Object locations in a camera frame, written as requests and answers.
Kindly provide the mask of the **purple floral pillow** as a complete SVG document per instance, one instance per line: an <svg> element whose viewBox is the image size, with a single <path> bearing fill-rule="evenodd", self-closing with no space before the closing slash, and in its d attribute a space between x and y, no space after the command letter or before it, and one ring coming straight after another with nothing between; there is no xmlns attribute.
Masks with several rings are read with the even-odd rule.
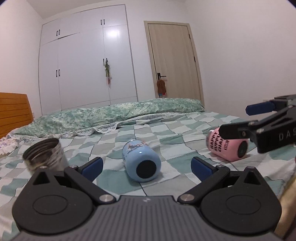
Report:
<svg viewBox="0 0 296 241"><path fill-rule="evenodd" d="M0 141L0 156L7 156L18 147L19 143L14 138L3 137Z"/></svg>

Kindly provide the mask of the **checkered green bed sheet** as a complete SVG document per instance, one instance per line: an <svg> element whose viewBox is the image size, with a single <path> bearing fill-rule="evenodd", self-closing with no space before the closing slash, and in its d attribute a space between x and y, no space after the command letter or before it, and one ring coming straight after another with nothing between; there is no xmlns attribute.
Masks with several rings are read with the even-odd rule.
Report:
<svg viewBox="0 0 296 241"><path fill-rule="evenodd" d="M222 141L217 128L240 118L215 112L147 114L112 123L105 133L72 133L59 140L69 165L83 166L102 158L94 183L115 197L171 195L178 197L199 184L207 172L194 175L198 157L233 171L254 166L277 197L295 176L295 145L259 154L248 140Z"/></svg>

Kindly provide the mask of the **beige wooden door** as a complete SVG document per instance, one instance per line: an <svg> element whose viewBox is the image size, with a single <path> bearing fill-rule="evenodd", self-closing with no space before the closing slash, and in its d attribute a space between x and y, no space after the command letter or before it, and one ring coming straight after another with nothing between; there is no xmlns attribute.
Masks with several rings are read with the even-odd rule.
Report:
<svg viewBox="0 0 296 241"><path fill-rule="evenodd" d="M204 101L203 86L193 33L188 23L144 21L156 98L157 73L166 84L168 98Z"/></svg>

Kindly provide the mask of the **green hanging ornament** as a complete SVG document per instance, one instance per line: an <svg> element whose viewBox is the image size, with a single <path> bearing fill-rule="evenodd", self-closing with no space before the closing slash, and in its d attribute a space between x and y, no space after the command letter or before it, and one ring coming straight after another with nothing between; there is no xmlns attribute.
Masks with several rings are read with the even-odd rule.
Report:
<svg viewBox="0 0 296 241"><path fill-rule="evenodd" d="M105 76L106 76L106 80L107 80L107 84L108 86L111 86L111 72L110 72L110 65L108 63L108 59L106 58L106 61L105 61Z"/></svg>

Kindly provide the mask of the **white wardrobe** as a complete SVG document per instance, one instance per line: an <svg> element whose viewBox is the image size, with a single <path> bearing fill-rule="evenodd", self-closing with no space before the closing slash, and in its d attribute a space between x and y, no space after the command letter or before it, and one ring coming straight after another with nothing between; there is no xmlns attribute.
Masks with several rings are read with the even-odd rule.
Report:
<svg viewBox="0 0 296 241"><path fill-rule="evenodd" d="M125 5L81 11L43 25L39 91L42 114L137 101Z"/></svg>

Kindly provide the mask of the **stainless steel cup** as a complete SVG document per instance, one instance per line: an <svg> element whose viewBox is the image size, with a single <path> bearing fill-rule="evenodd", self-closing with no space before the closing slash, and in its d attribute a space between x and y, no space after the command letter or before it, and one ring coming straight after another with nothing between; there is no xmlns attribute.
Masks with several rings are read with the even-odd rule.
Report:
<svg viewBox="0 0 296 241"><path fill-rule="evenodd" d="M57 138L49 138L30 146L23 153L23 160L31 175L41 166L54 171L63 171L69 166L63 147Z"/></svg>

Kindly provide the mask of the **pink lettered cup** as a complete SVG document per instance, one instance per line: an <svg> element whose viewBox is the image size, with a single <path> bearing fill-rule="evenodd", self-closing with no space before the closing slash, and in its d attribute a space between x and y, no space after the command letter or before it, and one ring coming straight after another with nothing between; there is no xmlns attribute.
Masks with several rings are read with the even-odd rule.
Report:
<svg viewBox="0 0 296 241"><path fill-rule="evenodd" d="M219 135L219 128L215 128L208 133L206 146L216 156L234 162L245 157L248 150L248 139L226 140Z"/></svg>

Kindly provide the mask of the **green floral duvet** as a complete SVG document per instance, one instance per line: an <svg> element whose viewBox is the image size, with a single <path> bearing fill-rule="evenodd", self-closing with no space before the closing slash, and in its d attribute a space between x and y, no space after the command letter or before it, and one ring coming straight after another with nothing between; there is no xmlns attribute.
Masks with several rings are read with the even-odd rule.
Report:
<svg viewBox="0 0 296 241"><path fill-rule="evenodd" d="M98 108L77 108L41 116L31 124L14 129L10 135L38 138L70 138L107 133L118 124L142 115L203 111L201 101L189 98L156 98L113 104Z"/></svg>

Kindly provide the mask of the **orange wooden headboard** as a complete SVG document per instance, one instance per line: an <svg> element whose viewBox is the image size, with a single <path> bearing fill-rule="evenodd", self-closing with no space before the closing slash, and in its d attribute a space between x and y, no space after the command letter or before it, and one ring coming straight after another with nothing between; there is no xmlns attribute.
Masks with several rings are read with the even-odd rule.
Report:
<svg viewBox="0 0 296 241"><path fill-rule="evenodd" d="M33 114L26 94L1 92L0 104L1 138L15 128L33 122Z"/></svg>

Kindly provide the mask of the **blue cartoon cup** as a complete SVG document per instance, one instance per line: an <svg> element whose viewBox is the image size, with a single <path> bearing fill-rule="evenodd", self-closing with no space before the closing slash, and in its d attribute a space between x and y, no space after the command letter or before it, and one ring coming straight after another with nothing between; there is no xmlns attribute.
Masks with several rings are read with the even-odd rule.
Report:
<svg viewBox="0 0 296 241"><path fill-rule="evenodd" d="M122 149L122 160L128 176L136 182L157 178L162 162L158 154L142 140L129 140Z"/></svg>

